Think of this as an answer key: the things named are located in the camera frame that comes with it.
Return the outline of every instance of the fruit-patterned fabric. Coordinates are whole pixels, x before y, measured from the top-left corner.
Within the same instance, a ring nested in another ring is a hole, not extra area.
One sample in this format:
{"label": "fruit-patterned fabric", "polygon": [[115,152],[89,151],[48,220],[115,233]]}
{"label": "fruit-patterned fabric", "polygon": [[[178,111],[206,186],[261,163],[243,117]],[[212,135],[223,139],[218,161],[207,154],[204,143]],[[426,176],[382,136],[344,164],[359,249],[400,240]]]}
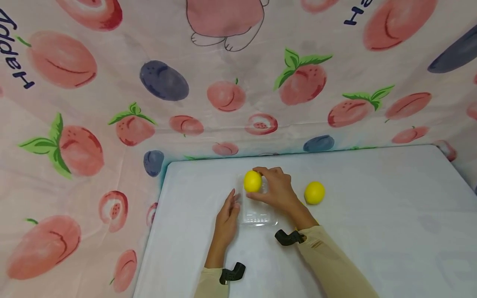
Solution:
{"label": "fruit-patterned fabric", "polygon": [[1,296],[131,297],[171,161],[435,144],[475,189],[476,9],[4,1]]}

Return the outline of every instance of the left hand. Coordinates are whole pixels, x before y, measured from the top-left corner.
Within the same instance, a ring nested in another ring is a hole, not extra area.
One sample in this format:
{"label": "left hand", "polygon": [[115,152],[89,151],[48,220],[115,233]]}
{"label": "left hand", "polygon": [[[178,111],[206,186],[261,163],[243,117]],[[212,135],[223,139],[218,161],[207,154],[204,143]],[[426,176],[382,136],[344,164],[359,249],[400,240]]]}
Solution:
{"label": "left hand", "polygon": [[240,204],[236,202],[237,198],[235,189],[232,189],[215,220],[212,242],[224,248],[230,245],[237,232],[237,218],[240,212]]}
{"label": "left hand", "polygon": [[205,268],[222,268],[224,266],[225,251],[237,232],[237,218],[240,212],[240,205],[236,202],[237,197],[235,189],[232,189],[217,214],[214,237],[207,254]]}

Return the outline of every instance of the wrist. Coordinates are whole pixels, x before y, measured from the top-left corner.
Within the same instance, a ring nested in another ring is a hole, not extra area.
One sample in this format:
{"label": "wrist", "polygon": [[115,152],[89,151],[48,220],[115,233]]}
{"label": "wrist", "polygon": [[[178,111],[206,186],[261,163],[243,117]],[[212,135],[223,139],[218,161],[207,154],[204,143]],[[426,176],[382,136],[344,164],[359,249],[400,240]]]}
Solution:
{"label": "wrist", "polygon": [[297,230],[308,229],[313,226],[319,226],[318,221],[311,215],[308,208],[299,202],[288,212],[288,217],[294,223]]}
{"label": "wrist", "polygon": [[223,268],[226,250],[226,245],[224,245],[220,241],[213,239],[212,243],[210,244],[209,252],[207,254],[207,259],[204,267],[209,269]]}

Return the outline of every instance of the beige long-sleeve shirt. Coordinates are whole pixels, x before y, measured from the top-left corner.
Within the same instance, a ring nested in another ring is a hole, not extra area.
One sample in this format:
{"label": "beige long-sleeve shirt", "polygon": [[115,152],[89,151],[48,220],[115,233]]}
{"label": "beige long-sleeve shirt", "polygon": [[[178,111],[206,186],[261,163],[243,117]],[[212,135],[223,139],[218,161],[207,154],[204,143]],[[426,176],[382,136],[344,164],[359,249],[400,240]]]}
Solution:
{"label": "beige long-sleeve shirt", "polygon": [[[371,284],[325,232],[322,226],[300,231],[306,241],[298,250],[310,265],[328,298],[379,298]],[[219,282],[222,268],[204,268],[194,298],[227,298],[228,285]]]}

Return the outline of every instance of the yellow lemon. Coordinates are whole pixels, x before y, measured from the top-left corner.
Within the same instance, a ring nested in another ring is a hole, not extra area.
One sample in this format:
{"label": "yellow lemon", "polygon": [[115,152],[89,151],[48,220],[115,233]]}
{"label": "yellow lemon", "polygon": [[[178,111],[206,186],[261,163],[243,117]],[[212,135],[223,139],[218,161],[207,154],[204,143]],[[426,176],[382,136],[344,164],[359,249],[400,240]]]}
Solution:
{"label": "yellow lemon", "polygon": [[305,200],[310,205],[319,204],[325,197],[325,188],[323,184],[318,181],[313,181],[308,184],[305,189]]}
{"label": "yellow lemon", "polygon": [[243,178],[243,188],[248,193],[256,193],[262,187],[262,176],[255,171],[248,171]]}

